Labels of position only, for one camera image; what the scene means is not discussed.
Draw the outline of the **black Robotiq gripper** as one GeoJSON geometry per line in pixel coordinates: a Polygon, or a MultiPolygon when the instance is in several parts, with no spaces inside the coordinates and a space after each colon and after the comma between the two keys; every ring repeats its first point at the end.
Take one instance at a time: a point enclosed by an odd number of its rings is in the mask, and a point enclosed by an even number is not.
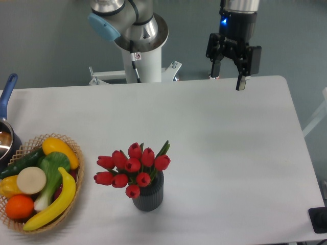
{"type": "Polygon", "coordinates": [[[261,46],[249,46],[249,41],[254,33],[257,12],[236,12],[220,9],[221,15],[219,33],[209,35],[206,57],[212,63],[210,78],[220,75],[222,52],[235,51],[232,58],[238,70],[236,90],[241,91],[246,87],[246,82],[253,74],[259,73],[261,61],[261,46]]]}

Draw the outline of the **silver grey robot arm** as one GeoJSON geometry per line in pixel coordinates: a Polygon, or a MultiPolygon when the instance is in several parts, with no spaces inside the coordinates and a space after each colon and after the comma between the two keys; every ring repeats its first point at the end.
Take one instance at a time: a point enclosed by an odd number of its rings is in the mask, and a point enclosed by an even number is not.
{"type": "MultiPolygon", "coordinates": [[[[92,85],[125,79],[127,83],[176,81],[181,63],[161,65],[161,49],[169,30],[165,20],[153,11],[152,1],[91,1],[88,22],[104,40],[114,42],[121,50],[124,70],[91,72],[92,85]]],[[[262,48],[251,46],[258,1],[221,1],[219,31],[208,39],[206,57],[212,67],[211,79],[220,75],[221,61],[231,59],[237,70],[237,90],[260,69],[262,48]]]]}

